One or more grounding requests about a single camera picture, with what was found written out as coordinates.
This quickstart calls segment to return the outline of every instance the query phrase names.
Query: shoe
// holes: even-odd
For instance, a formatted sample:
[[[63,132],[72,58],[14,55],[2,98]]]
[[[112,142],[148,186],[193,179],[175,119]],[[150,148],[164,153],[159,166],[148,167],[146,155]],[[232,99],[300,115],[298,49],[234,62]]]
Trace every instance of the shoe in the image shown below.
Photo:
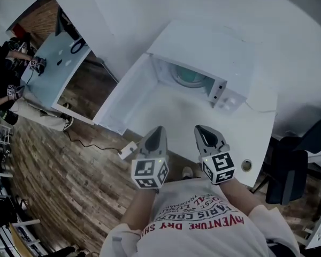
[[[72,124],[74,123],[74,117],[70,117],[69,119],[67,119],[65,121],[65,126],[64,126],[64,130],[66,130],[67,128],[69,128]]]
[[[63,106],[66,108],[66,109],[71,109],[71,105],[68,103],[68,102],[65,102],[63,104]]]
[[[184,177],[190,177],[193,178],[194,177],[194,173],[191,167],[184,167],[183,171],[182,171],[182,178]]]
[[[72,245],[71,247],[73,247],[75,249],[75,251],[78,251],[80,249],[80,247],[78,245]]]
[[[89,250],[80,250],[76,257],[86,257],[89,253]]]

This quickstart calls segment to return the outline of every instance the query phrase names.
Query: white microwave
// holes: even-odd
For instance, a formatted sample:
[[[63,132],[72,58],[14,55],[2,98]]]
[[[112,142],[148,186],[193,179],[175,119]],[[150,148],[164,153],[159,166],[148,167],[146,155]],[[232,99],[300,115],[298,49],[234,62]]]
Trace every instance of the white microwave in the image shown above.
[[[160,82],[232,113],[248,97],[254,48],[227,33],[171,22],[147,51]]]
[[[172,21],[127,71],[93,122],[123,134],[161,84],[231,114],[248,97],[254,47],[203,25]]]

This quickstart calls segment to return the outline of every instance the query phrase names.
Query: white sneaker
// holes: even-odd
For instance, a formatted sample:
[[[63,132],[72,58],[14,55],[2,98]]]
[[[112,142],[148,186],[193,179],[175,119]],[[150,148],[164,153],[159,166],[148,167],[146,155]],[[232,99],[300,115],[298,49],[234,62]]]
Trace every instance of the white sneaker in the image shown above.
[[[80,252],[83,252],[85,255],[88,255],[90,253],[89,250],[80,250]]]
[[[193,178],[194,177],[194,173],[191,167],[184,167],[182,170],[182,178],[184,177],[190,177]]]
[[[72,124],[74,123],[74,117],[71,117],[70,119],[67,119],[65,121],[65,126],[64,126],[64,130],[66,130],[67,128],[69,128]]]
[[[70,109],[71,108],[71,105],[68,103],[68,102],[65,102],[63,104],[63,106],[66,108],[66,109]]]
[[[72,245],[71,247],[73,247],[75,249],[75,251],[78,251],[80,249],[80,247],[78,245]]]

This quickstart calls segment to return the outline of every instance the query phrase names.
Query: black chair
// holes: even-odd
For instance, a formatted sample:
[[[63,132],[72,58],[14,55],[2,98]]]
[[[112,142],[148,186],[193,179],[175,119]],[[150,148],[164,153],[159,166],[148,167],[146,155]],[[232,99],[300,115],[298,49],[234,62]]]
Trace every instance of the black chair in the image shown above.
[[[266,202],[286,205],[303,196],[308,174],[307,151],[314,154],[321,151],[321,120],[303,137],[284,137],[280,141],[271,138],[270,147],[273,147],[271,165],[264,163],[262,167],[266,177],[251,192],[269,182]]]

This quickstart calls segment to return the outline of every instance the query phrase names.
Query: black cable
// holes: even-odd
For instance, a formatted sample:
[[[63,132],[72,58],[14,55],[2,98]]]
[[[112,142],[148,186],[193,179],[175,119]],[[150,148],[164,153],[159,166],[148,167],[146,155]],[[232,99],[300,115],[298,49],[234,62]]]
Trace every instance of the black cable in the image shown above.
[[[31,78],[32,78],[32,76],[33,76],[33,72],[34,72],[34,69],[32,70],[31,76],[30,76],[30,78],[28,79],[28,81],[27,81],[26,84],[28,84],[28,83],[30,82],[30,80],[31,80]]]
[[[85,146],[85,145],[81,142],[81,140],[79,140],[79,139],[72,140],[71,137],[70,137],[70,134],[69,134],[67,131],[64,131],[64,132],[68,135],[70,142],[80,142],[81,145],[83,145],[83,147],[85,147],[85,148],[97,147],[97,148],[100,149],[100,150],[115,149],[119,154],[122,153],[121,150],[118,149],[118,148],[111,148],[111,147],[109,147],[109,148],[101,148],[101,147],[98,147],[98,146],[95,145],[95,144],[91,144],[91,145]]]

